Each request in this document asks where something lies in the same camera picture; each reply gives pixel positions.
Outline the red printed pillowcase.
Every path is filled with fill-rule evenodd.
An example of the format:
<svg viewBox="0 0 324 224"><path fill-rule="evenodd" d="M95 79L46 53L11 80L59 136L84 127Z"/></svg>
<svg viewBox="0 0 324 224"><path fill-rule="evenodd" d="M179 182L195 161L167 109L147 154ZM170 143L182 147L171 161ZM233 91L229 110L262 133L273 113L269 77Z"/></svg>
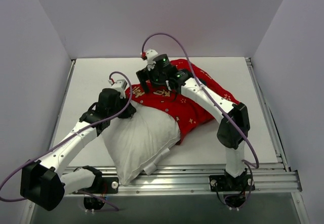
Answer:
<svg viewBox="0 0 324 224"><path fill-rule="evenodd" d="M171 64L176 66L179 70L190 70L186 59L172 60ZM213 80L207 72L195 66L193 63L191 64L195 75L201 82L206 83L208 88L234 104L240 103L232 93L222 88L222 86ZM193 100L179 95L175 93L175 91L169 91L165 86L153 87L148 80L147 83L149 88L149 93L147 94L140 84L133 84L131 86L133 92L132 100L143 106L164 111L173 117L177 121L180 130L181 140L177 143L178 145L181 144L185 136L197 126L214 119L210 113Z"/></svg>

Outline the white pillow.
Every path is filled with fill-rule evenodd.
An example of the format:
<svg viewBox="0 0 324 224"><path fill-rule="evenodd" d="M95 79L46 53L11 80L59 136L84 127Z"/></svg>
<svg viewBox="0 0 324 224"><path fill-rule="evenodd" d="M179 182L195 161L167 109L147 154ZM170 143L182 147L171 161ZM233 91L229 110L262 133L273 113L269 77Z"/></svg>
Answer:
<svg viewBox="0 0 324 224"><path fill-rule="evenodd" d="M115 118L102 133L104 144L122 185L141 172L152 174L171 148L180 141L178 123L166 112L131 101L136 113Z"/></svg>

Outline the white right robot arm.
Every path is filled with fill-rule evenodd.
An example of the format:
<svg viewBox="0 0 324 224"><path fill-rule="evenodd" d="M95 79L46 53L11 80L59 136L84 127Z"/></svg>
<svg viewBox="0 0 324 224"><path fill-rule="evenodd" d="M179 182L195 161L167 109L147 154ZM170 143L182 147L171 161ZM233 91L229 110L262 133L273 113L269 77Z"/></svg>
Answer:
<svg viewBox="0 0 324 224"><path fill-rule="evenodd" d="M238 189L243 184L244 142L250 130L246 105L189 60L170 61L155 50L142 52L141 59L147 65L136 73L140 83L132 87L133 100L169 114L177 122L181 138L216 120L217 139L226 152L225 184Z"/></svg>

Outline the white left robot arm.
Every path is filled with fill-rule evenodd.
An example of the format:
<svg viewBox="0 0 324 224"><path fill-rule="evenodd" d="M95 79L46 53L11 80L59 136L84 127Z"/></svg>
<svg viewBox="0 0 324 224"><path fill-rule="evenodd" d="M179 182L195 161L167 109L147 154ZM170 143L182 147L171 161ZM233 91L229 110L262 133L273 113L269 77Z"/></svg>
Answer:
<svg viewBox="0 0 324 224"><path fill-rule="evenodd" d="M110 126L112 119L135 114L130 96L123 87L103 89L98 101L81 115L58 145L22 168L20 195L51 211L67 194L81 191L92 194L102 190L102 172L96 168L86 165L69 174L64 174L64 170L88 143Z"/></svg>

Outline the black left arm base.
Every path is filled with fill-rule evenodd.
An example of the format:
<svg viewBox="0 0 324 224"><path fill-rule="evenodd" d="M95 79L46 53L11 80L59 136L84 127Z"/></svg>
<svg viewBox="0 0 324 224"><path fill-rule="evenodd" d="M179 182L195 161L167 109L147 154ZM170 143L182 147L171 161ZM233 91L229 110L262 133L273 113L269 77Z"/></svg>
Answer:
<svg viewBox="0 0 324 224"><path fill-rule="evenodd" d="M116 176L102 177L99 180L95 193L101 195L117 194L118 188L119 179Z"/></svg>

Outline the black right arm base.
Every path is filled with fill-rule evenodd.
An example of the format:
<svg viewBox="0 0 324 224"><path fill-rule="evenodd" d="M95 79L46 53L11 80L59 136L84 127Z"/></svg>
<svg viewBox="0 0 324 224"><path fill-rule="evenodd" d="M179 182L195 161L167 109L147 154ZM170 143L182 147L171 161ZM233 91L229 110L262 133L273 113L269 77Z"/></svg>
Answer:
<svg viewBox="0 0 324 224"><path fill-rule="evenodd" d="M223 175L210 175L209 183L212 192L241 192L255 190L255 185L251 183L251 175L246 173L242 173L238 177L232 177L227 173Z"/></svg>

